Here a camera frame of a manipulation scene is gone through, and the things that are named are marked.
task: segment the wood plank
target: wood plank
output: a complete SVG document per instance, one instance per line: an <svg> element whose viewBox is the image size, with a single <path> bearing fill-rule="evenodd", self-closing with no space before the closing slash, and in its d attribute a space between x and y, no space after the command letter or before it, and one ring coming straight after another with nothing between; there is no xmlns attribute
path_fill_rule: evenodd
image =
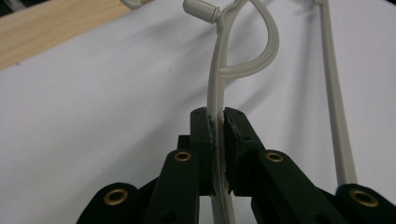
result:
<svg viewBox="0 0 396 224"><path fill-rule="evenodd" d="M119 0L51 0L7 15L0 19L0 70L130 11Z"/></svg>

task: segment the gray plastic rod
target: gray plastic rod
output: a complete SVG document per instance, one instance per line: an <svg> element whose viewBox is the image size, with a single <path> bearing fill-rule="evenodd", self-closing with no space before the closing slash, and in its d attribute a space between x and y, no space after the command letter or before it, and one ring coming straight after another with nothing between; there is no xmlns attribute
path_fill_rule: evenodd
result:
<svg viewBox="0 0 396 224"><path fill-rule="evenodd" d="M330 123L332 126L332 146L338 185L357 183L355 165L347 132L340 82L332 42L332 24L328 0L317 1L320 7L323 58L329 103Z"/></svg>

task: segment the curved plastic loop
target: curved plastic loop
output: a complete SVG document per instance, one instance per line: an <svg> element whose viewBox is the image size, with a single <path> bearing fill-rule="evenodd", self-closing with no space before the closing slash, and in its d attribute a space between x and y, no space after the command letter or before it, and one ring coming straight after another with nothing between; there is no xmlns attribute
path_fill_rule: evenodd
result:
<svg viewBox="0 0 396 224"><path fill-rule="evenodd" d="M279 33L276 28L276 24L274 19L272 18L270 12L265 7L263 3L259 0L250 0L250 2L254 5L255 8L259 11L264 19L264 22L267 26L268 31L268 42L262 54L260 54L256 59L248 62L242 63L235 66L225 66L219 69L219 77L225 78L240 78L247 77L253 75L257 72L260 72L262 69L267 67L275 58L277 54L277 50L279 48ZM227 18L228 16L235 17L241 7L235 8L235 11L230 11L232 15L222 15L220 19L225 20L226 24L224 29L228 32L231 30L233 25L233 19Z"/></svg>

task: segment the white table surface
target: white table surface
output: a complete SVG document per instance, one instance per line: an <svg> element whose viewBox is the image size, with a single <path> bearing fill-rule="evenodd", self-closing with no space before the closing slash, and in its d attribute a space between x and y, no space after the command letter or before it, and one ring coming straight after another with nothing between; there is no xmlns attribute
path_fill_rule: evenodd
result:
<svg viewBox="0 0 396 224"><path fill-rule="evenodd" d="M220 0L211 1L226 3ZM228 82L267 148L286 152L318 187L336 189L318 7L268 0L280 34L275 61ZM254 7L237 18L230 63L265 46ZM396 203L396 6L332 0L346 119L360 184ZM75 223L100 188L156 177L189 114L205 106L215 25L157 0L0 71L0 223ZM201 223L212 223L201 200ZM255 223L248 199L237 223Z"/></svg>

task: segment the brass rivet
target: brass rivet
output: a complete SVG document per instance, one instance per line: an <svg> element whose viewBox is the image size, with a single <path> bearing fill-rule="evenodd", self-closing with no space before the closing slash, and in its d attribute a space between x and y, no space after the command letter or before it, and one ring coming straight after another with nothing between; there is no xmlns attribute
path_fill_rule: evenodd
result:
<svg viewBox="0 0 396 224"><path fill-rule="evenodd" d="M268 152L267 154L265 154L265 158L267 158L268 161L274 161L274 162L283 161L283 156L275 152Z"/></svg>
<svg viewBox="0 0 396 224"><path fill-rule="evenodd" d="M379 201L375 197L360 189L352 189L349 192L349 196L355 202L360 203L367 207L377 207L379 205Z"/></svg>
<svg viewBox="0 0 396 224"><path fill-rule="evenodd" d="M128 191L126 191L126 189L113 189L106 194L104 201L106 204L113 206L123 203L126 198L128 198Z"/></svg>
<svg viewBox="0 0 396 224"><path fill-rule="evenodd" d="M175 155L175 160L177 161L189 161L191 159L191 154L188 152L178 152Z"/></svg>

